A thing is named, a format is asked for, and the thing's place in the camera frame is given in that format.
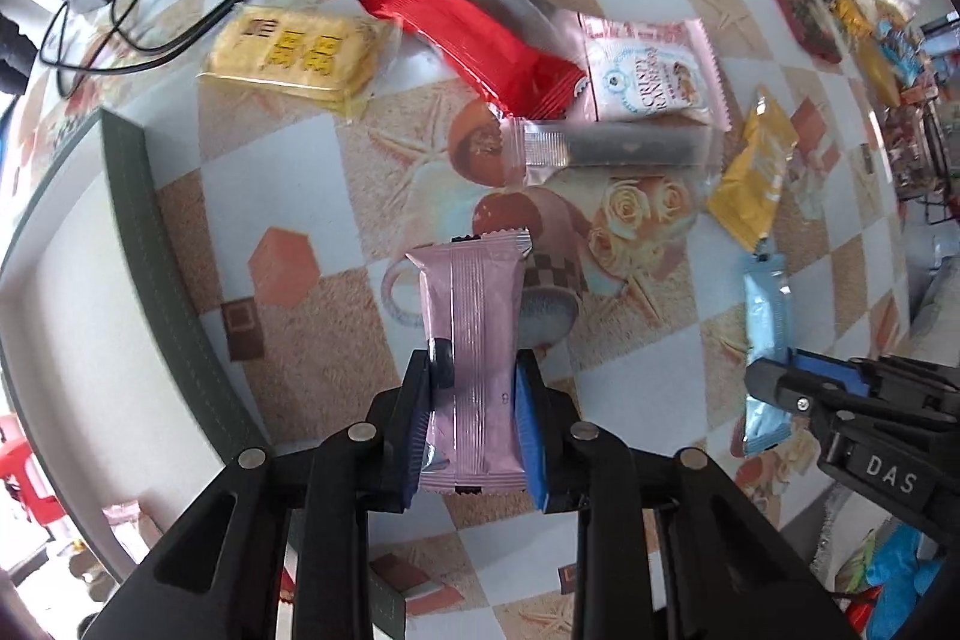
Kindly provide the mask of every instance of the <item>silver bolt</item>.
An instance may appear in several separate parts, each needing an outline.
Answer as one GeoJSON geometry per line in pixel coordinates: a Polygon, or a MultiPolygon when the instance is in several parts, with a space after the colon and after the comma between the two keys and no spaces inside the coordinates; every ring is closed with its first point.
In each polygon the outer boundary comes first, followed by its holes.
{"type": "Polygon", "coordinates": [[[376,437],[376,426],[371,423],[355,423],[347,429],[347,437],[354,442],[367,442],[376,437]]]}
{"type": "Polygon", "coordinates": [[[588,441],[600,437],[600,429],[589,421],[577,421],[570,427],[570,434],[573,434],[574,439],[588,441]]]}
{"type": "Polygon", "coordinates": [[[680,463],[688,469],[703,469],[710,463],[710,459],[700,448],[683,448],[680,451],[680,463]]]}
{"type": "Polygon", "coordinates": [[[262,466],[264,461],[267,461],[267,453],[259,448],[248,448],[237,456],[237,463],[241,469],[256,469],[262,466]]]}

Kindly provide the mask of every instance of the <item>red snack package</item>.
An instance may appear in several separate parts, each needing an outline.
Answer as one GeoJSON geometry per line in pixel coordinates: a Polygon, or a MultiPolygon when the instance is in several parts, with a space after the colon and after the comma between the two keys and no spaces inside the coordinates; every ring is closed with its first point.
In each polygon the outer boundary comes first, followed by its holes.
{"type": "Polygon", "coordinates": [[[468,0],[360,0],[443,52],[467,85],[512,118],[557,119],[573,102],[582,68],[541,52],[468,0]]]}

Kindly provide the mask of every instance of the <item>red stool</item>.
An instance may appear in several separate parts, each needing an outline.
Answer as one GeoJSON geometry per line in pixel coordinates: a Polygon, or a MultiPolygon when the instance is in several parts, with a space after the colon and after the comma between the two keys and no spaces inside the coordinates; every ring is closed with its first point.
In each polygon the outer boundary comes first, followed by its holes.
{"type": "Polygon", "coordinates": [[[59,521],[66,511],[55,496],[37,496],[30,477],[27,476],[27,460],[34,454],[26,437],[11,439],[0,444],[0,477],[13,477],[20,486],[20,501],[42,527],[59,521]]]}

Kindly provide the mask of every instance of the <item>yellow snack package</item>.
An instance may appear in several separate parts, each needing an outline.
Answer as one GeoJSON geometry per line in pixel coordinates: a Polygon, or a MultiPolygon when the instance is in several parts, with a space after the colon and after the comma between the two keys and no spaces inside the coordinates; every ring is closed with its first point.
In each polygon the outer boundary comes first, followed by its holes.
{"type": "Polygon", "coordinates": [[[382,20],[244,6],[217,37],[202,76],[311,98],[355,119],[399,45],[400,29],[382,20]]]}
{"type": "Polygon", "coordinates": [[[746,148],[724,172],[707,199],[718,223],[747,252],[770,235],[784,189],[787,164],[799,137],[786,112],[762,86],[743,128],[746,148]]]}

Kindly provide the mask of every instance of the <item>table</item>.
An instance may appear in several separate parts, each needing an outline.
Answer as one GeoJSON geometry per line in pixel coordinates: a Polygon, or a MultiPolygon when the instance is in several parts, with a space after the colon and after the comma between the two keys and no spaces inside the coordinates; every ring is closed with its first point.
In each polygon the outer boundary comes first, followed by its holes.
{"type": "MultiPolygon", "coordinates": [[[[137,30],[167,39],[216,1],[145,0],[137,30]]],[[[360,12],[357,0],[258,1],[360,12]]],[[[775,226],[795,345],[850,357],[901,343],[908,311],[896,199],[867,87],[843,44],[836,65],[811,57],[775,0],[549,1],[613,19],[703,18],[733,114],[727,161],[758,84],[787,113],[809,100],[823,122],[800,135],[831,162],[822,212],[786,190],[775,226]]],[[[802,427],[758,458],[731,454],[744,392],[747,255],[676,184],[590,172],[521,191],[497,186],[485,148],[471,144],[487,128],[483,107],[411,37],[352,123],[302,100],[198,80],[209,43],[141,76],[90,80],[69,102],[49,73],[35,73],[11,132],[21,167],[5,173],[0,199],[8,208],[24,199],[96,105],[142,124],[200,322],[278,451],[361,418],[424,344],[406,248],[518,220],[531,227],[539,261],[524,325],[550,343],[539,350],[544,377],[584,418],[633,447],[705,448],[775,524],[827,485],[802,427]],[[607,231],[619,196],[650,204],[670,227],[632,247],[626,266],[607,231]]],[[[412,637],[561,637],[572,597],[560,594],[558,568],[575,560],[575,525],[534,514],[525,494],[419,494],[404,516],[371,519],[371,555],[396,555],[449,587],[421,604],[427,613],[411,619],[412,637]]],[[[650,549],[656,562],[653,536],[650,549]]]]}

